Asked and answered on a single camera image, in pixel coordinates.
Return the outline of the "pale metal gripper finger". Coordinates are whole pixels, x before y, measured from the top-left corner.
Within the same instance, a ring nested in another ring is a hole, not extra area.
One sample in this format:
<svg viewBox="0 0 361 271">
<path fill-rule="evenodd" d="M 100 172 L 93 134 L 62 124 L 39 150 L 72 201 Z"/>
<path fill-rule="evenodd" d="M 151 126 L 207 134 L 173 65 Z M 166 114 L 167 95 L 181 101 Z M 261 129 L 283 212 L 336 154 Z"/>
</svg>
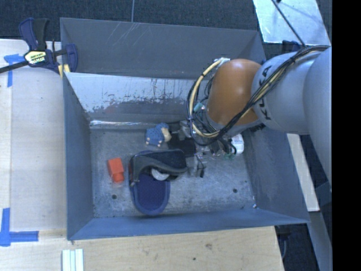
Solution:
<svg viewBox="0 0 361 271">
<path fill-rule="evenodd" d="M 203 157 L 198 157 L 197 155 L 192 155 L 187 158 L 187 165 L 188 166 L 206 166 L 206 161 Z"/>
<path fill-rule="evenodd" d="M 191 177 L 200 177 L 203 178 L 205 174 L 204 166 L 193 166 L 188 168 L 188 175 Z"/>
</svg>

